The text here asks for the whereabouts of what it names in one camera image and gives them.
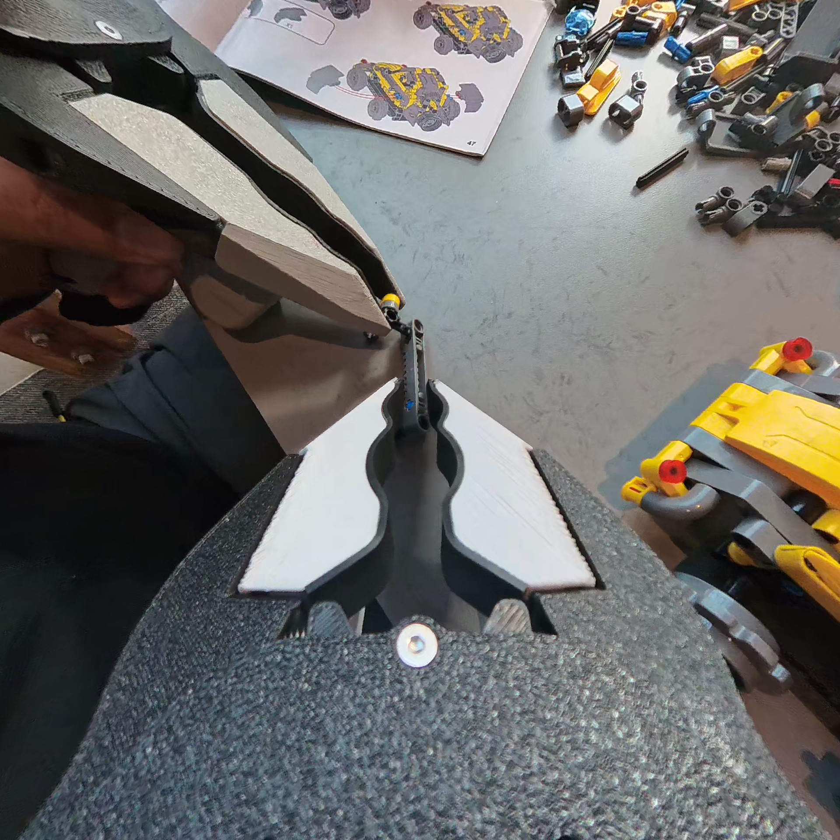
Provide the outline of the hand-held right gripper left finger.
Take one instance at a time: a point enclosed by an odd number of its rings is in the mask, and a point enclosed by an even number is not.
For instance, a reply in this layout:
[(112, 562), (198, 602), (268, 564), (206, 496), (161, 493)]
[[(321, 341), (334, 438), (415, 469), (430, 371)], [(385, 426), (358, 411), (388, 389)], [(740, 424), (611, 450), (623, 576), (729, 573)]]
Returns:
[(239, 595), (365, 607), (380, 594), (393, 565), (384, 483), (400, 405), (394, 377), (300, 452)]

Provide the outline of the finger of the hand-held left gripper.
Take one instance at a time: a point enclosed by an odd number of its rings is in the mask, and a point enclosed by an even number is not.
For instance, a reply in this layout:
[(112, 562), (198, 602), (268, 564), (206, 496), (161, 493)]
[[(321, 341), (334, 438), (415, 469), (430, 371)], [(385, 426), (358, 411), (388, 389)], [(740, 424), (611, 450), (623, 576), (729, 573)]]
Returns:
[(404, 305), (404, 295), (370, 236), (275, 113), (247, 86), (196, 80), (196, 131), (253, 183), (287, 221), (360, 277), (367, 295)]
[(213, 261), (225, 275), (344, 327), (380, 336), (391, 331), (361, 273), (272, 206), (246, 173), (179, 119), (111, 93), (72, 107), (215, 211), (222, 232)]

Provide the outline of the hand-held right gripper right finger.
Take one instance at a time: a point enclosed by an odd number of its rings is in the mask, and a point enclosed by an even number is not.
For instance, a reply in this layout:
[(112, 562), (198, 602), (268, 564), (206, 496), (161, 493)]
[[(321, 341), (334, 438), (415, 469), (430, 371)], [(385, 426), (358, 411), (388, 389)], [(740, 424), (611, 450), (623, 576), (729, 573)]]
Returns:
[(481, 614), (503, 600), (594, 589), (531, 445), (440, 380), (428, 397), (448, 483), (440, 556), (449, 588)]

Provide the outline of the grey gear rack piece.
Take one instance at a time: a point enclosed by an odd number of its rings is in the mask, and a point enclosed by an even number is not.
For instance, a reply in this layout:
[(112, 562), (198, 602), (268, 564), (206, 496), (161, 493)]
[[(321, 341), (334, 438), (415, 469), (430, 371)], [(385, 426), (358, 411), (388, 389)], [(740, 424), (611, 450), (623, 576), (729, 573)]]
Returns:
[(399, 435), (411, 438), (431, 427), (427, 399), (425, 328), (419, 319), (397, 324), (402, 336), (403, 406)]

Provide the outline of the small black connector assembly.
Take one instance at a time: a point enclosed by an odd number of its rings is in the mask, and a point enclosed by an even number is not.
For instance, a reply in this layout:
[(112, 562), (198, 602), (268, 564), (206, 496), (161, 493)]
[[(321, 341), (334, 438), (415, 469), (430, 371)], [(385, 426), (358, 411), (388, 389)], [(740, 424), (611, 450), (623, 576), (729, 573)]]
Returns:
[(424, 341), (424, 326), (419, 320), (411, 319), (410, 321), (404, 321), (401, 316), (401, 310), (381, 310), (381, 312), (391, 328), (391, 331), (397, 333), (400, 337), (400, 341), (403, 341), (404, 343), (412, 341), (422, 343)]

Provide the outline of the grey desk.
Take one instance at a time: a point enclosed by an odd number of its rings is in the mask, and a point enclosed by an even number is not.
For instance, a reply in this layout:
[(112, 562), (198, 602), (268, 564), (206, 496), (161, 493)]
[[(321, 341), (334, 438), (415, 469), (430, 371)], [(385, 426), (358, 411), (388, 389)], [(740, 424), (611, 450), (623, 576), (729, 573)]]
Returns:
[(674, 576), (623, 521), (638, 462), (804, 333), (838, 350), (838, 241), (701, 229), (694, 200), (744, 161), (696, 161), (636, 193), (678, 143), (665, 64), (621, 139), (552, 117), (545, 31), (480, 162), (351, 128), (264, 92), (350, 200), (432, 333), (432, 372), (532, 445), (606, 591), (548, 599), (556, 637), (444, 632), (425, 670), (386, 639), (276, 642), (226, 678), (265, 712), (233, 757), (277, 770), (224, 827), (271, 838), (820, 838)]

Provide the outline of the person's left hand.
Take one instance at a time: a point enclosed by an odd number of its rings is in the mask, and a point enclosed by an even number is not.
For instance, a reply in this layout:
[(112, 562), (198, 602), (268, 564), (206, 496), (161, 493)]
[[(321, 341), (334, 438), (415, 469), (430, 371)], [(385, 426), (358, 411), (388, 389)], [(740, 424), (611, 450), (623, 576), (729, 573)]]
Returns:
[(56, 288), (49, 256), (74, 251), (115, 264), (101, 294), (119, 309), (164, 298), (178, 277), (183, 245), (129, 207), (74, 192), (1, 160), (1, 302), (13, 315)]

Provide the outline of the building instruction booklet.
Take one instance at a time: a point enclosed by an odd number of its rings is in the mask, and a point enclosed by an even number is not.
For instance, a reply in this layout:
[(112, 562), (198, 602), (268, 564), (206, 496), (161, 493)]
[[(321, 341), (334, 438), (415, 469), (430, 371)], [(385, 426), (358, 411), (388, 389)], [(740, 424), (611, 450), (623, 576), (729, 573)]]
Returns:
[(550, 18), (536, 1), (159, 1), (240, 75), (480, 158)]

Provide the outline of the person's black clothing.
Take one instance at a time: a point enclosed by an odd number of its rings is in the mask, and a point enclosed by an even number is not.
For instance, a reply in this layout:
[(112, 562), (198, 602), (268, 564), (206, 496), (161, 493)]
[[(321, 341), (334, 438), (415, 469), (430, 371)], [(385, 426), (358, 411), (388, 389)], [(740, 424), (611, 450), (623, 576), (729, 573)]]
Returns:
[(2, 424), (2, 838), (55, 789), (174, 568), (283, 457), (191, 309), (64, 423)]

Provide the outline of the yellow toy vehicle model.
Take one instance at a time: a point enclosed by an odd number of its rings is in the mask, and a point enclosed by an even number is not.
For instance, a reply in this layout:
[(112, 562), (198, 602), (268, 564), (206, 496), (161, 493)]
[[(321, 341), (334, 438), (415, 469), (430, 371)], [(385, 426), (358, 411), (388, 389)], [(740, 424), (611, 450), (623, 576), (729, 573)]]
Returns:
[(622, 487), (684, 552), (675, 576), (740, 687), (785, 693), (792, 665), (835, 709), (838, 386), (836, 355), (767, 345)]

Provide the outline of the yellow grey connector piece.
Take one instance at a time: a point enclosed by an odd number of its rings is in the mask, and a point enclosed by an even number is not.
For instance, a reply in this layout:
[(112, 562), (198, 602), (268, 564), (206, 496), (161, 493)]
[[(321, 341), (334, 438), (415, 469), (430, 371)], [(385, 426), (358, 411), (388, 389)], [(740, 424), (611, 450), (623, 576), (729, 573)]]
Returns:
[(590, 79), (576, 92), (564, 95), (558, 102), (558, 115), (567, 129), (595, 116), (621, 80), (619, 65), (604, 59)]

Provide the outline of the grey oval connector piece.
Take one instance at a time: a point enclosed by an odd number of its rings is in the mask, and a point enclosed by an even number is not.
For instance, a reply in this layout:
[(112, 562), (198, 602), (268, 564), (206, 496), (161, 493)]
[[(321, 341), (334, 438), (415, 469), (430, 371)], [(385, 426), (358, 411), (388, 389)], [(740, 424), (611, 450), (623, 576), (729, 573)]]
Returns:
[(644, 111), (644, 99), (648, 83), (642, 71), (633, 73), (627, 93), (615, 100), (609, 107), (607, 118), (623, 131), (630, 130)]

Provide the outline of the black axle rod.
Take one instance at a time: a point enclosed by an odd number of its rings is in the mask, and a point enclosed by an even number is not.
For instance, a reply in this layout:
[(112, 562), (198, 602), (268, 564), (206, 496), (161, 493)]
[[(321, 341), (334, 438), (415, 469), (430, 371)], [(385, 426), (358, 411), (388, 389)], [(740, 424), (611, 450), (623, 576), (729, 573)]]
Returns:
[(635, 181), (635, 188), (638, 191), (647, 189), (652, 184), (661, 180), (663, 177), (667, 176), (674, 170), (678, 169), (681, 165), (683, 165), (689, 154), (689, 147), (683, 147), (677, 152), (671, 154), (663, 161), (657, 163), (651, 169), (641, 174)]

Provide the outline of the pile of building pieces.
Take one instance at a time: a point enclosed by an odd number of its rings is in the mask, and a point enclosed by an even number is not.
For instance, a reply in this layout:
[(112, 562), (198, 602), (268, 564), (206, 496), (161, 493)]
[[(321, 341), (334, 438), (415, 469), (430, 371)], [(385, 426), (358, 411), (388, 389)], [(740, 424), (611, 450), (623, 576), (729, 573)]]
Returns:
[(599, 28), (599, 2), (554, 5), (562, 96), (614, 49), (661, 46), (678, 66), (673, 103), (699, 151), (756, 160), (776, 177), (746, 197), (719, 187), (695, 206), (701, 226), (732, 238), (762, 228), (838, 240), (838, 2), (620, 2)]

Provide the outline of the wooden post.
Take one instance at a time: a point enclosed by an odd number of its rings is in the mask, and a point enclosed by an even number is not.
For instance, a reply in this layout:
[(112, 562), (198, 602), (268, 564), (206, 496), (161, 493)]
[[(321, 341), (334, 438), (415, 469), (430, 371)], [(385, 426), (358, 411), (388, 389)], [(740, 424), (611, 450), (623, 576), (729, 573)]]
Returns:
[(108, 373), (137, 349), (128, 326), (97, 327), (60, 314), (55, 291), (1, 325), (1, 351), (40, 368), (76, 377)]

